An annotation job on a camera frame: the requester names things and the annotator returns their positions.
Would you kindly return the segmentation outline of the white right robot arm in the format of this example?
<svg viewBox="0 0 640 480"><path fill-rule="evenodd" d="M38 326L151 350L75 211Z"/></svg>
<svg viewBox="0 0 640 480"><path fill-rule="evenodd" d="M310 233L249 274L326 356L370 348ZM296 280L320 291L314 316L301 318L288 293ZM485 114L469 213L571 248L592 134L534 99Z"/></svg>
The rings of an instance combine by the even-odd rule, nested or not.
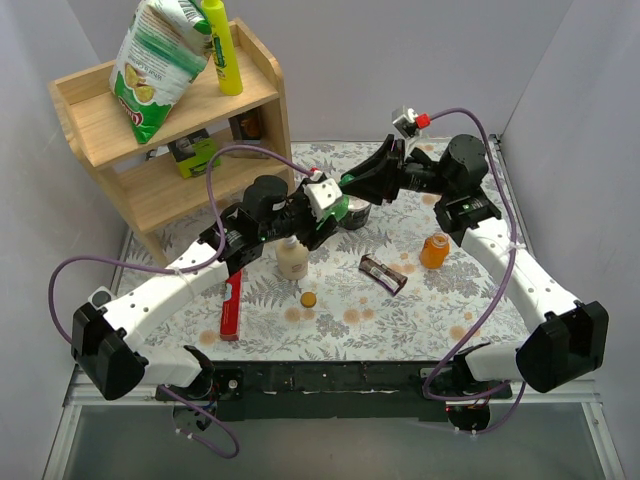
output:
<svg viewBox="0 0 640 480"><path fill-rule="evenodd" d="M454 357L452 383L464 397L475 397L490 381L524 381L546 393L601 367L609 315L597 301L581 302L561 287L509 236L500 210L481 183L488 173L486 148L461 134L437 161L387 136L366 161L343 174L342 191L375 205L395 200L402 190L439 196L434 207L440 229L473 256L505 293L529 332L521 344L486 343Z"/></svg>

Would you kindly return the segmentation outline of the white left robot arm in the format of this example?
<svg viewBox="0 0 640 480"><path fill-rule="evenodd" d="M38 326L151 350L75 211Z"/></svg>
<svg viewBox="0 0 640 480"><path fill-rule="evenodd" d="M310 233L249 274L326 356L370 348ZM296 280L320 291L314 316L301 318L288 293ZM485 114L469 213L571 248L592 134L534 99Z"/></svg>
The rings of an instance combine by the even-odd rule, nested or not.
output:
<svg viewBox="0 0 640 480"><path fill-rule="evenodd" d="M102 396L116 400L139 385L172 385L193 400L213 386L211 361L193 346L163 349L146 338L203 291L225 283L259 259L265 244L295 237L308 250L337 229L346 204L338 183L316 172L289 194L277 176L257 177L241 201L171 264L128 294L73 316L72 355Z"/></svg>

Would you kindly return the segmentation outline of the green bottle cap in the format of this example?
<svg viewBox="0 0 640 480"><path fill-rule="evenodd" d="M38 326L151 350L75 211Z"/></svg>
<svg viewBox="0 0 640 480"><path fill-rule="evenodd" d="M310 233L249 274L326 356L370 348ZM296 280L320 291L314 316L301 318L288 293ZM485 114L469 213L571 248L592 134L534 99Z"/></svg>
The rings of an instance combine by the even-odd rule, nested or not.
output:
<svg viewBox="0 0 640 480"><path fill-rule="evenodd" d="M354 177L353 177L352 175L345 174L345 175L341 178L341 180L340 180L340 184L341 184L341 185L343 185L343 184L347 184L347 183L351 182L353 179L354 179Z"/></svg>

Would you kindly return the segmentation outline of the green plastic bottle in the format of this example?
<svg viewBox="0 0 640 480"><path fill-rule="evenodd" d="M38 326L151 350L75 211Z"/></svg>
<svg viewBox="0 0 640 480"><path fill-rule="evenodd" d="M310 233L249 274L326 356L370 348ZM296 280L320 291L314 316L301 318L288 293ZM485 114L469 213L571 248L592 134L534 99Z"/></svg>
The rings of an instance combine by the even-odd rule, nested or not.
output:
<svg viewBox="0 0 640 480"><path fill-rule="evenodd" d="M322 210L320 217L321 222L327 221L329 218L334 218L337 222L340 222L348 213L349 210L349 197L342 195L332 205Z"/></svg>

